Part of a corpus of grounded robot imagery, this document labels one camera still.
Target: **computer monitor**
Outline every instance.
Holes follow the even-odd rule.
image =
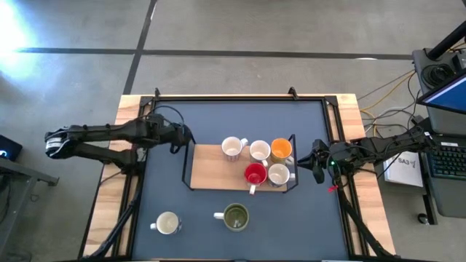
[[[417,103],[466,114],[466,70],[460,71],[452,79],[421,96]]]

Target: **orange mug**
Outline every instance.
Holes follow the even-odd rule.
[[[277,138],[272,141],[270,148],[272,149],[270,159],[274,163],[294,164],[294,158],[291,156],[291,153],[293,153],[293,146],[290,141],[285,138]]]

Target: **wooden board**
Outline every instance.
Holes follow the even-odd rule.
[[[191,172],[191,187],[196,189],[224,189],[249,191],[244,171],[250,164],[249,146],[241,151],[238,161],[225,159],[220,145],[194,147]],[[271,187],[267,182],[256,188],[257,191],[286,191],[286,186]]]
[[[359,112],[358,101],[354,94],[299,94],[301,97],[316,97],[335,95],[338,98],[339,112],[341,117],[341,123],[343,124],[343,131],[346,141],[363,138],[366,136],[363,128],[363,121]],[[153,96],[153,95],[123,95],[118,111],[116,113],[116,124],[122,124],[128,120],[134,119],[138,116],[139,102],[142,96]],[[161,98],[195,98],[206,95],[161,95]],[[292,97],[292,95],[276,94],[276,95],[264,95],[264,94],[247,94],[247,95],[208,95],[212,98],[227,98],[227,97]],[[331,112],[330,121],[332,133],[336,134],[336,123],[335,118]],[[129,148],[130,144],[118,148],[122,150]],[[374,170],[372,164],[365,166],[368,170]],[[113,165],[108,165],[103,168],[102,179],[112,175],[118,171]],[[379,190],[379,184],[377,183],[376,176],[369,172],[358,172],[355,176],[355,186],[357,196],[359,200],[361,215],[364,223],[367,225],[369,230],[373,233],[375,238],[380,244],[392,254],[395,254],[395,247],[393,245],[390,228],[387,222],[387,216],[385,215],[384,203],[382,202],[382,196]],[[119,203],[122,198],[123,185],[125,184],[125,178],[123,175],[118,175],[112,178],[112,182],[109,180],[98,189],[98,195],[96,198],[95,206],[91,210],[91,224],[84,235],[85,248],[83,255],[90,255],[97,250],[99,245],[105,240],[110,233],[111,229],[115,226],[117,216],[119,212]],[[129,234],[129,225],[131,219],[126,223],[122,233],[122,244],[120,248],[120,254],[125,254],[125,245],[127,244],[127,238]],[[355,243],[356,254],[361,254],[359,246],[358,231],[355,224],[351,221],[350,224],[353,242]]]

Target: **wooden tray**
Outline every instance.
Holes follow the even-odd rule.
[[[249,191],[244,171],[250,164],[249,146],[246,146],[236,162],[225,159],[220,145],[194,146],[191,172],[191,188],[224,189]],[[256,188],[257,191],[286,191],[287,186],[271,187],[267,181]]]

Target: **chair wheel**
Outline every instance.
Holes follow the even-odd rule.
[[[427,215],[426,214],[418,214],[417,215],[417,220],[421,223],[421,224],[424,224],[424,225],[430,225],[429,224],[429,219],[427,218]]]

